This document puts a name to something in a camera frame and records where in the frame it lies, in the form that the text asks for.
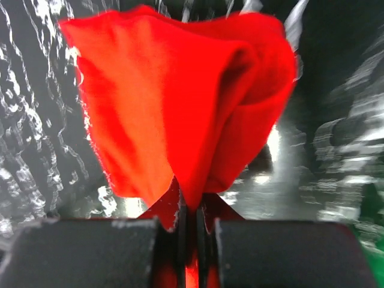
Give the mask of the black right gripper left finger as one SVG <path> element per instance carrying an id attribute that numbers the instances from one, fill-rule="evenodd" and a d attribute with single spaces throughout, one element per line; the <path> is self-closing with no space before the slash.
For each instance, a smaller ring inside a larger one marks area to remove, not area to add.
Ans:
<path id="1" fill-rule="evenodd" d="M 158 221 L 151 287 L 185 287 L 187 208 L 176 179 L 139 219 Z"/>

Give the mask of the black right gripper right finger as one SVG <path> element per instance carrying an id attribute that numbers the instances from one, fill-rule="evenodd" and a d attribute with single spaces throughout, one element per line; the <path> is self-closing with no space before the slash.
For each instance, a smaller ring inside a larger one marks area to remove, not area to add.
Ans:
<path id="1" fill-rule="evenodd" d="M 220 287 L 218 248 L 215 237 L 217 220 L 243 220 L 219 195 L 204 194 L 196 214 L 197 265 L 199 287 Z"/>

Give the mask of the red t shirt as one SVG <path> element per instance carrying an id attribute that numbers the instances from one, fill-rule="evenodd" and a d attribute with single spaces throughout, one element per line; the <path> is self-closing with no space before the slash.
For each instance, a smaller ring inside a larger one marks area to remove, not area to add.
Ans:
<path id="1" fill-rule="evenodd" d="M 187 206 L 228 189 L 265 146 L 295 87 L 283 24 L 262 13 L 183 23 L 147 6 L 63 20 L 113 192 Z"/>

